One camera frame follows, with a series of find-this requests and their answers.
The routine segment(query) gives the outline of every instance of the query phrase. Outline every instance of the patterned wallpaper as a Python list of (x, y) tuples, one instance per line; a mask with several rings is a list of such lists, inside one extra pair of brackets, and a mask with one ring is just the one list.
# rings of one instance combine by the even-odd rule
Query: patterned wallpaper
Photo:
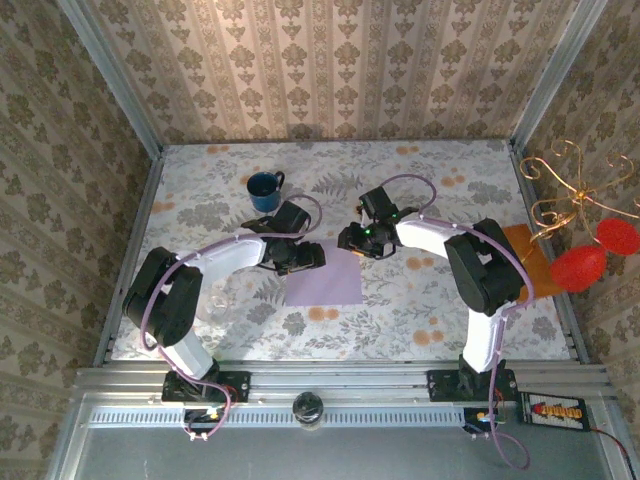
[[(608, 152), (628, 155), (640, 169), (640, 1), (609, 1), (528, 148), (551, 159), (549, 145), (559, 137), (585, 150), (588, 182), (614, 178), (616, 172), (605, 163)], [(577, 175), (575, 163), (556, 165), (565, 175)], [(548, 177), (540, 185), (545, 197), (558, 191)], [(632, 199), (639, 193), (636, 171), (601, 198), (633, 211)], [(605, 217), (599, 209), (588, 212), (593, 227)], [(557, 237), (556, 247), (563, 251), (588, 241), (576, 225)], [(610, 256), (604, 278), (572, 300), (591, 354), (609, 367), (640, 449), (640, 254)]]
[(41, 478), (149, 162), (54, 2), (0, 2), (0, 477)]
[(165, 144), (508, 137), (577, 0), (89, 0)]

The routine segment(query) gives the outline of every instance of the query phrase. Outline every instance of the small black knob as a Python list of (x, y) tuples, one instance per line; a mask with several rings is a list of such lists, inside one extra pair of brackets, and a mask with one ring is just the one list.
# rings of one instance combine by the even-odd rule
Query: small black knob
[(305, 427), (317, 425), (322, 420), (322, 399), (312, 392), (304, 392), (293, 401), (293, 416)]

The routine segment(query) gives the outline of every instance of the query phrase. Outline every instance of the red balloon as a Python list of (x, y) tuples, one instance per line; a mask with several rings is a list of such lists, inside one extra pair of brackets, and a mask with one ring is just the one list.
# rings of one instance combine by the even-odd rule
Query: red balloon
[(583, 245), (563, 253), (551, 264), (551, 278), (567, 292), (578, 293), (593, 285), (606, 266), (604, 248)]
[(605, 218), (598, 224), (598, 241), (618, 255), (633, 255), (640, 250), (640, 233), (620, 218)]

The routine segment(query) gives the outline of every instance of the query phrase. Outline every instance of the table surface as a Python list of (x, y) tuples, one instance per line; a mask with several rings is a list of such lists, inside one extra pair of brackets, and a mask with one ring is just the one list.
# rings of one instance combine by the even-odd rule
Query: table surface
[[(358, 196), (398, 173), (434, 180), (434, 218), (472, 224), (484, 217), (502, 226), (527, 222), (506, 142), (417, 141), (168, 147), (143, 245), (189, 252), (239, 232), (261, 216), (246, 181), (257, 171), (286, 173), (284, 196), (307, 193), (322, 205), (323, 221), (308, 240), (336, 239), (358, 220)], [(399, 208), (424, 203), (430, 190), (417, 180), (385, 190)], [(313, 205), (300, 206), (314, 215)], [(362, 258), (363, 305), (296, 308), (284, 305), (286, 277), (259, 268), (215, 285), (229, 308), (196, 318), (196, 333), (219, 360), (456, 359), (466, 342), (468, 310), (445, 259), (400, 249), (385, 261)], [(138, 329), (123, 318), (113, 359), (157, 358), (140, 346)], [(568, 359), (553, 300), (540, 299), (507, 324), (503, 354), (512, 359)]]

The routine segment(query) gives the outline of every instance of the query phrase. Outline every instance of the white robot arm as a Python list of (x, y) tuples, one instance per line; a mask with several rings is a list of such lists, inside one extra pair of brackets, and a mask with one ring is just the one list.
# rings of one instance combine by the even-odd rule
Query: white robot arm
[[(440, 228), (420, 220), (402, 220), (396, 225), (396, 232), (403, 246), (419, 248), (444, 258), (448, 258), (445, 242), (460, 234), (458, 230)], [(491, 369), (500, 316), (508, 305), (510, 303), (499, 307), (491, 316), (469, 309), (467, 343), (462, 357), (477, 373)]]
[[(202, 272), (201, 288), (226, 278), (233, 272), (254, 267), (262, 262), (266, 242), (261, 239), (239, 240), (228, 243), (187, 263)], [(202, 346), (200, 339), (189, 329), (182, 340), (163, 348), (169, 359), (184, 373), (193, 378), (202, 378), (213, 366), (211, 353)]]

